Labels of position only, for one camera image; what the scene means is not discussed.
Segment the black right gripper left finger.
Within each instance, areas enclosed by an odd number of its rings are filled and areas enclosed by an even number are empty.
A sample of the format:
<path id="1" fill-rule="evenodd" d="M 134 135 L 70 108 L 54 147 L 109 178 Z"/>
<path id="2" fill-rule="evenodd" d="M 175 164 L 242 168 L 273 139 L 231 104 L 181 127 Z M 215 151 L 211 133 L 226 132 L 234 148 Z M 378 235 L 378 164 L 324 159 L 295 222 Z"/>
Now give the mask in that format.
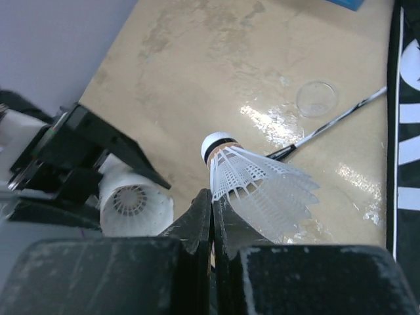
<path id="1" fill-rule="evenodd" d="M 157 236 L 45 239 L 1 288 L 2 314 L 210 314 L 211 194 Z"/>

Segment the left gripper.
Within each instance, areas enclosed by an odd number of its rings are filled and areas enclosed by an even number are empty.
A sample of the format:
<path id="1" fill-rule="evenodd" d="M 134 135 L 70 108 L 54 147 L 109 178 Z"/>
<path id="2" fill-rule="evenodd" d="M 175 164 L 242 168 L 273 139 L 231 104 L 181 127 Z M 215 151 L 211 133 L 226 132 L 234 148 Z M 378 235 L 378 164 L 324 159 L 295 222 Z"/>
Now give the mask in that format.
<path id="1" fill-rule="evenodd" d="M 112 154 L 165 189 L 171 185 L 136 141 L 75 103 L 51 117 L 1 91 L 1 210 L 9 220 L 98 230 L 99 163 Z"/>

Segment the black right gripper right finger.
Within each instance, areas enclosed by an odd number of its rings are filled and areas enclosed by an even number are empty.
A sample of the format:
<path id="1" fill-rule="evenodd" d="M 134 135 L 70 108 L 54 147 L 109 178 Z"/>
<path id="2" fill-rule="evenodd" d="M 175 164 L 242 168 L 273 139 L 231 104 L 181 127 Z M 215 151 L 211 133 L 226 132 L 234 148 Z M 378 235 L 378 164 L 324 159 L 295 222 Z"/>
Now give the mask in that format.
<path id="1" fill-rule="evenodd" d="M 213 205 L 219 314 L 418 314 L 389 253 L 370 245 L 276 245 L 226 201 Z"/>

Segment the white shuttlecock tube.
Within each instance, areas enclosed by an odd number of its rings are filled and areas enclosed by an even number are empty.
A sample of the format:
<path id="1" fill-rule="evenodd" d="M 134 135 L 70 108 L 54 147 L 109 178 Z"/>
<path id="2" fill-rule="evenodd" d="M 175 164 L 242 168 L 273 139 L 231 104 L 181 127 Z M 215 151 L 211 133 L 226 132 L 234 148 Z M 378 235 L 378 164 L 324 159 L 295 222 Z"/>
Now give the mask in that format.
<path id="1" fill-rule="evenodd" d="M 112 154 L 99 171 L 99 222 L 105 236 L 157 236 L 173 223 L 173 199 L 153 181 Z"/>

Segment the white shuttlecock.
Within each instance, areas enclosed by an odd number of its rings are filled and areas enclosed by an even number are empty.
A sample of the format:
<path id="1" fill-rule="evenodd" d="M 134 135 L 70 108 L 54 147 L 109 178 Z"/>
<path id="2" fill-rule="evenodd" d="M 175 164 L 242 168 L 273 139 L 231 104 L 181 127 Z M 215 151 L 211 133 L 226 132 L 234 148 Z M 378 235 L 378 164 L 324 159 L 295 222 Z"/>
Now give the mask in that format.
<path id="1" fill-rule="evenodd" d="M 311 176 L 294 166 L 246 150 L 232 135 L 214 132 L 201 144 L 212 202 L 227 202 L 247 224 L 273 243 L 299 231 L 319 202 Z"/>

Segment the clear plastic tube lid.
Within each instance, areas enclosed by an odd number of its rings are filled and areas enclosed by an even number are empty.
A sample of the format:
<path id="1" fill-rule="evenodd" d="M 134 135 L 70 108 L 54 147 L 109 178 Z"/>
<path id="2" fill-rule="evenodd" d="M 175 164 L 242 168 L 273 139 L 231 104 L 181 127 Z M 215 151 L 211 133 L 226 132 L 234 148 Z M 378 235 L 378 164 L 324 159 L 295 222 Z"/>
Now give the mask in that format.
<path id="1" fill-rule="evenodd" d="M 317 118 L 332 111 L 338 102 L 334 85 L 325 81 L 309 81 L 297 91 L 295 105 L 306 118 Z"/>

